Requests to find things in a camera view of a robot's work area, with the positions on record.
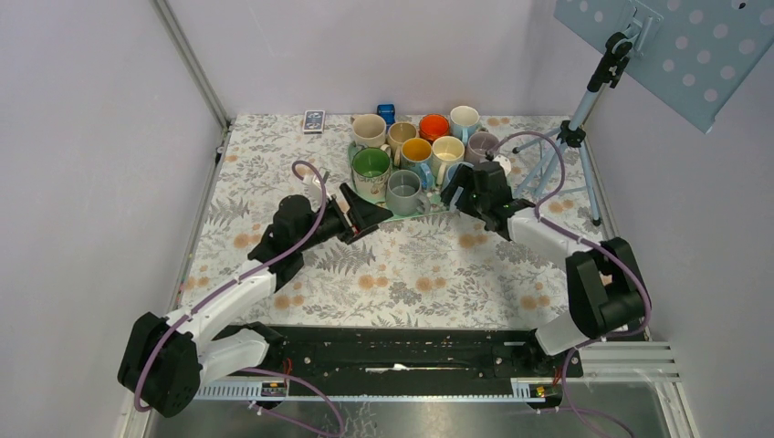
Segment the cream yellow mug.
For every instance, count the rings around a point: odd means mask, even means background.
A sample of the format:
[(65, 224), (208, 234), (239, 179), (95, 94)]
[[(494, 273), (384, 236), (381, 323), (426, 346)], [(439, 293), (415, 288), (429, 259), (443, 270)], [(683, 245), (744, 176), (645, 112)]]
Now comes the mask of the cream yellow mug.
[(435, 185), (441, 186), (451, 166), (464, 159), (465, 145), (454, 136), (443, 136), (433, 142), (431, 151), (431, 172)]

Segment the lilac mug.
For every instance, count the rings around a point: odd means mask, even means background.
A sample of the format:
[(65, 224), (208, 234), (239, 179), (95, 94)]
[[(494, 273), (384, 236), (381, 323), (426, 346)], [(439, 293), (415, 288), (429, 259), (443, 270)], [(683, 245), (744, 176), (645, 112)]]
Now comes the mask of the lilac mug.
[(499, 143), (499, 138), (492, 133), (476, 132), (467, 141), (465, 161), (471, 164), (491, 161), (498, 154)]

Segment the grey mug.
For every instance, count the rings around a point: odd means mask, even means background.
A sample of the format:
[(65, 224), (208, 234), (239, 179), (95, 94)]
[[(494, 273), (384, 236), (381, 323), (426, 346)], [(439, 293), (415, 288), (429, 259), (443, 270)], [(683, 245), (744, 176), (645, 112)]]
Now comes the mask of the grey mug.
[(393, 172), (387, 182), (386, 205), (395, 215), (429, 214), (431, 203), (419, 177), (406, 170)]

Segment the beige cartoon print mug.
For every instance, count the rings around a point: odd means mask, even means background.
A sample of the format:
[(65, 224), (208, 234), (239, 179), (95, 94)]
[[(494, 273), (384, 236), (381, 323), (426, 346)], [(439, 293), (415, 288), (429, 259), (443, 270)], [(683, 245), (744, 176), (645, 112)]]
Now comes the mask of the beige cartoon print mug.
[(387, 183), (392, 173), (392, 155), (389, 145), (380, 148), (365, 147), (354, 152), (350, 160), (350, 176), (355, 192), (366, 201), (383, 202)]

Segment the blue butterfly mug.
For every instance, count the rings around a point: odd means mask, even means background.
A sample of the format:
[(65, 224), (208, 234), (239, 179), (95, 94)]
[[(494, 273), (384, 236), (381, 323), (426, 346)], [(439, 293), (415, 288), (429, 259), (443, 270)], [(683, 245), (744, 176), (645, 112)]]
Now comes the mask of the blue butterfly mug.
[(401, 170), (415, 173), (425, 190), (432, 188), (434, 176), (431, 170), (432, 145), (422, 138), (412, 138), (405, 141), (400, 149), (398, 158)]

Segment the light blue faceted mug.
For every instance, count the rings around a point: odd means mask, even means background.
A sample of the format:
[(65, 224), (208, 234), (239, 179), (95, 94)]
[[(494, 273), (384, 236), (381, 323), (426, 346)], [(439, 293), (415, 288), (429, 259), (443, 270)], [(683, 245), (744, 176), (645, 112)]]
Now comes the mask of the light blue faceted mug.
[(466, 105), (460, 105), (450, 111), (451, 133), (464, 145), (477, 132), (486, 131), (482, 125), (481, 117), (477, 109)]

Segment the orange mug with black handle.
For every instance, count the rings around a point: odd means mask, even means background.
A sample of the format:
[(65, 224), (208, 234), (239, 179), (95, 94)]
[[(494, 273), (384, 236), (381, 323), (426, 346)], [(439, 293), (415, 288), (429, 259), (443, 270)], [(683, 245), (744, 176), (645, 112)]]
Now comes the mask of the orange mug with black handle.
[(422, 139), (433, 143), (441, 137), (448, 136), (451, 125), (444, 115), (428, 114), (419, 121), (418, 132)]

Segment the round beige glazed mug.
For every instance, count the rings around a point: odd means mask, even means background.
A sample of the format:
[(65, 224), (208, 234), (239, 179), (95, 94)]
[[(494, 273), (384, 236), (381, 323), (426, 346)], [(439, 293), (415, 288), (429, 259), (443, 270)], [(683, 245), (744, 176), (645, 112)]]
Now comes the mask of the round beige glazed mug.
[(392, 151), (393, 165), (398, 167), (404, 143), (418, 136), (417, 128), (406, 121), (397, 121), (387, 130), (387, 141)]

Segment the beige seahorse print mug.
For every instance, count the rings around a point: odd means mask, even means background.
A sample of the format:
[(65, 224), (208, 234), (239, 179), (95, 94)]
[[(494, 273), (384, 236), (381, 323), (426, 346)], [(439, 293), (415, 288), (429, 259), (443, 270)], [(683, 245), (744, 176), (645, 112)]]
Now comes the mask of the beige seahorse print mug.
[(386, 121), (377, 114), (350, 117), (352, 136), (356, 146), (381, 148), (386, 143)]

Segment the pale blue ribbed mug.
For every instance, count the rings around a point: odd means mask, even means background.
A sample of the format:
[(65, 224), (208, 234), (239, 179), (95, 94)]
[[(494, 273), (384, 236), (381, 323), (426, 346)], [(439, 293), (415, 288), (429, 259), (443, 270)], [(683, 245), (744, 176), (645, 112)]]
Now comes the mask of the pale blue ribbed mug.
[(451, 183), (451, 181), (453, 180), (459, 165), (460, 165), (459, 162), (454, 163), (451, 166), (449, 166), (448, 169), (445, 171), (445, 176), (444, 176), (443, 185), (442, 185), (442, 189), (443, 190), (445, 190), (448, 187), (448, 185)]

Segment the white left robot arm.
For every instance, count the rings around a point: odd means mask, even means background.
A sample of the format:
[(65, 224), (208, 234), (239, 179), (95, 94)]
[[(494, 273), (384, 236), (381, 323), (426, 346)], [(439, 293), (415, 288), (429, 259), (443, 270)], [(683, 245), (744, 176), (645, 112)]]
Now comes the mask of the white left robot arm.
[(257, 330), (218, 335), (245, 309), (290, 282), (304, 266), (304, 251), (333, 237), (351, 244), (393, 216), (346, 183), (340, 191), (348, 211), (341, 210), (333, 195), (322, 194), (318, 210), (303, 195), (283, 198), (233, 278), (191, 307), (163, 317), (148, 312), (134, 322), (117, 379), (133, 393), (137, 411), (172, 417), (211, 381), (250, 367), (263, 375), (280, 369), (282, 349)]

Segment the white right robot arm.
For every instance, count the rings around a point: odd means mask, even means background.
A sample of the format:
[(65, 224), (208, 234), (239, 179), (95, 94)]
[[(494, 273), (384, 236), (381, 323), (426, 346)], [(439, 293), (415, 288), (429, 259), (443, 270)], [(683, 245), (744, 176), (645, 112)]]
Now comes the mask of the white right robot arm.
[(482, 220), (487, 231), (528, 246), (565, 273), (568, 310), (534, 329), (523, 352), (532, 374), (545, 376), (559, 365), (560, 353), (648, 319), (652, 303), (631, 246), (621, 238), (595, 243), (550, 221), (538, 205), (514, 197), (500, 164), (462, 167), (441, 198), (450, 209)]

